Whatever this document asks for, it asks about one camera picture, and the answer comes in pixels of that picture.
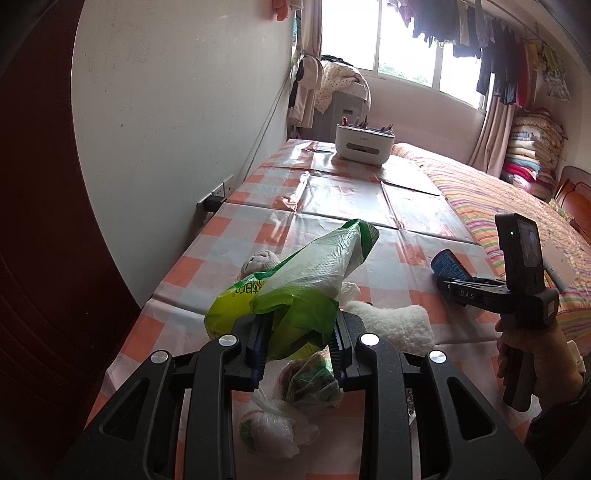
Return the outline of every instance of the stuffed animal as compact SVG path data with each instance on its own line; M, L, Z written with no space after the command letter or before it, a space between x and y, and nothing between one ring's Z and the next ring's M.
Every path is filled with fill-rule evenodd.
M250 257L240 270L240 278L242 280L254 272L268 272L281 263L279 257L270 250L261 250Z
M362 301L350 301L343 310L361 317L368 332L388 340L402 352L423 356L435 348L429 315L420 305L379 309Z

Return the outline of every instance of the green plastic bag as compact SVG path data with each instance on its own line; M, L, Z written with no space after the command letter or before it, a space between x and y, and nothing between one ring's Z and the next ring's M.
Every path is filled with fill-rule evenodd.
M367 258L379 237L363 220L306 245L272 270L254 273L218 295L205 327L211 338L230 333L236 319L275 312L267 360L305 358L324 348L334 327L343 280Z

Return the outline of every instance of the sleeve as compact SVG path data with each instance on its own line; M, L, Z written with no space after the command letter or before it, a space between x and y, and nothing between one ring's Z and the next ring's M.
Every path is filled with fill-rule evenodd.
M534 458L542 477L547 476L570 450L591 416L591 382L584 374L579 398L540 413L530 424L525 448Z

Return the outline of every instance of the striped bedsheet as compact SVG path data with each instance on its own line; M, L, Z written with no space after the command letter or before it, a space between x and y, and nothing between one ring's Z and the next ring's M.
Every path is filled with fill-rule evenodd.
M496 271L505 278L495 214L517 212L535 220L542 244L551 239L578 273L560 294L558 322L567 340L574 340L582 355L591 352L591 247L551 207L513 185L481 171L409 144L397 144L393 155L416 163L445 195L470 233L484 247ZM547 284L553 286L549 278Z

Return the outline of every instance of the checkered tablecloth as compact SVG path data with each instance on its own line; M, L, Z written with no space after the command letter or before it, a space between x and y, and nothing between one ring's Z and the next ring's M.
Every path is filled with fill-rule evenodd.
M380 237L365 263L348 278L359 286L361 300L376 307L423 305L438 348L472 380L516 434L525 435L529 420L540 409L534 403L528 412L519 414L502 402L502 385L495 376L498 334L493 325L498 316L478 315L447 304L435 288L430 268L434 255L449 248L470 273L493 276L482 247L474 243L439 191L426 184L412 165L392 157L379 169L335 160L334 152L319 152L331 152L331 148L318 142L288 142L211 218L145 305L107 372L93 413L152 351L164 349L179 355L203 346L209 340L203 316L215 297L235 282L253 253L269 249L285 258L345 220L362 218L376 225ZM401 173L396 175L400 165ZM272 391L285 363L267 365L263 389ZM233 395L235 429L242 415L253 408L248 394ZM185 424L184 418L181 443ZM349 393L339 408L321 418L318 440L302 447L292 460L252 455L235 435L238 476L352 480L359 472L362 430L363 395Z

